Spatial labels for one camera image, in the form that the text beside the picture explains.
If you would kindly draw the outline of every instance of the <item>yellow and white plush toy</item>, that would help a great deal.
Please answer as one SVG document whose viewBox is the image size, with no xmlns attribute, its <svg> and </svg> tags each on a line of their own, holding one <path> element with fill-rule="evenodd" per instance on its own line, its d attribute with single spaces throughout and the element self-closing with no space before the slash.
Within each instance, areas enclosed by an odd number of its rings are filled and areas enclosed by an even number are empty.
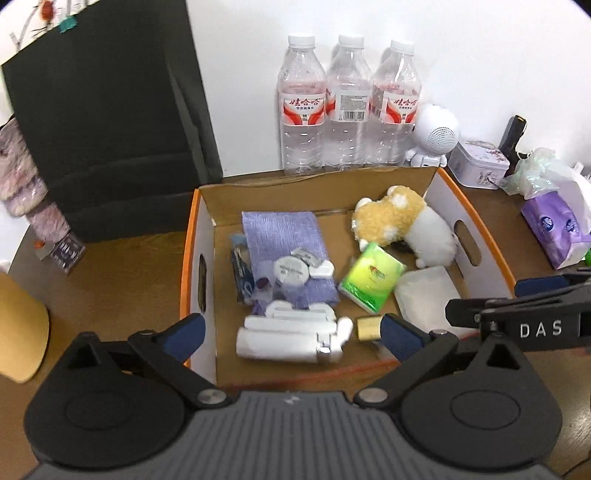
<svg viewBox="0 0 591 480">
<path fill-rule="evenodd" d="M 392 186 L 377 202 L 362 198 L 351 222 L 359 249 L 370 242 L 385 247 L 404 240 L 417 257 L 417 268 L 449 267 L 457 252 L 457 237 L 447 223 L 414 190 Z"/>
</svg>

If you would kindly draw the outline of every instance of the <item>gray ribbed surface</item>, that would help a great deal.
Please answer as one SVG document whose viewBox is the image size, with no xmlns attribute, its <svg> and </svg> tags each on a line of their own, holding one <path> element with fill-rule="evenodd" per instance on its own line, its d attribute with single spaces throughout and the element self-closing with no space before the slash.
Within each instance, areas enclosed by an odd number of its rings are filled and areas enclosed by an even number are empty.
<svg viewBox="0 0 591 480">
<path fill-rule="evenodd" d="M 464 473 L 416 452 L 382 412 L 341 393 L 245 392 L 222 410 L 195 415 L 160 455 L 117 471 L 39 466 L 28 480 L 557 480 L 543 466 L 517 473 Z"/>
</svg>

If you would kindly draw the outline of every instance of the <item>green and yellow package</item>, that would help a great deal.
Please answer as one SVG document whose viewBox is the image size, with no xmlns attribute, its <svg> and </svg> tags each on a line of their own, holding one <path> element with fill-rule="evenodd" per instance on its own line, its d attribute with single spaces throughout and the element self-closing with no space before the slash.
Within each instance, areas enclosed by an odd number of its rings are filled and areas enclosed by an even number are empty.
<svg viewBox="0 0 591 480">
<path fill-rule="evenodd" d="M 361 308 L 378 313 L 406 265 L 370 243 L 339 284 L 339 290 Z"/>
</svg>

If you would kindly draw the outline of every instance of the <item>barcode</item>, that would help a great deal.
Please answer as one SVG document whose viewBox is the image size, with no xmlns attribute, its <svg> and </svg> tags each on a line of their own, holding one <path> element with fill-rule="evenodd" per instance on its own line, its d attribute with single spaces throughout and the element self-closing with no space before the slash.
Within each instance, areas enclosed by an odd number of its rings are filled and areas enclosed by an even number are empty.
<svg viewBox="0 0 591 480">
<path fill-rule="evenodd" d="M 343 112 L 343 120 L 362 122 L 365 119 L 365 112 L 348 111 Z"/>
</svg>

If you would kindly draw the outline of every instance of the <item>bottle label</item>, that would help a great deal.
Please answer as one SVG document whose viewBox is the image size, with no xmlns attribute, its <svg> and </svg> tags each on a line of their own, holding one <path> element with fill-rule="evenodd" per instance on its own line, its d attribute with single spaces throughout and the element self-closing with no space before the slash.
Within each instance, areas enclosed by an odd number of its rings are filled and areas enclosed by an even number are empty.
<svg viewBox="0 0 591 480">
<path fill-rule="evenodd" d="M 386 124 L 412 124 L 417 104 L 418 95 L 400 95 L 374 88 L 372 112 Z"/>
<path fill-rule="evenodd" d="M 326 115 L 335 122 L 365 122 L 370 95 L 368 90 L 326 89 Z"/>
<path fill-rule="evenodd" d="M 296 93 L 280 93 L 281 121 L 284 125 L 309 127 L 324 123 L 324 101 L 326 96 L 321 93 L 299 95 Z"/>
</svg>

